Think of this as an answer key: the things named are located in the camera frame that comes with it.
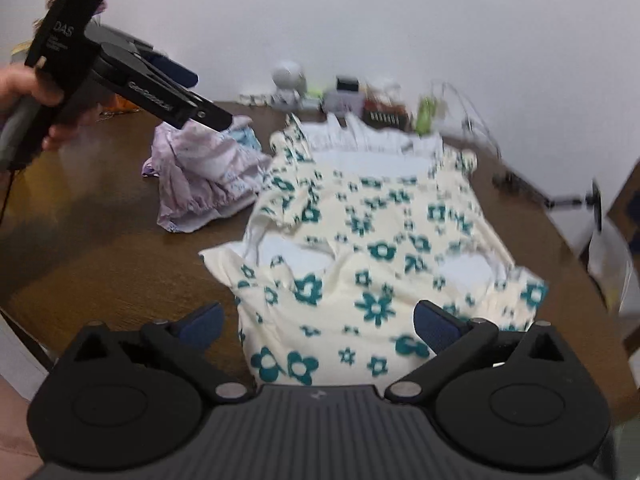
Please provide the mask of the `person left hand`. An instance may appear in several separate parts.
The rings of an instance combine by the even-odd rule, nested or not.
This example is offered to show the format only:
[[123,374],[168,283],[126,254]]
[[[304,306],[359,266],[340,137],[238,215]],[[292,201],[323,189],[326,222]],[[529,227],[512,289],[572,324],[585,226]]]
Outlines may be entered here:
[[[21,98],[33,98],[44,106],[57,106],[62,102],[63,92],[34,68],[20,64],[1,67],[1,125],[14,112]],[[64,143],[73,140],[81,128],[94,124],[101,113],[99,105],[83,110],[64,124],[49,128],[42,141],[43,151],[57,151]]]

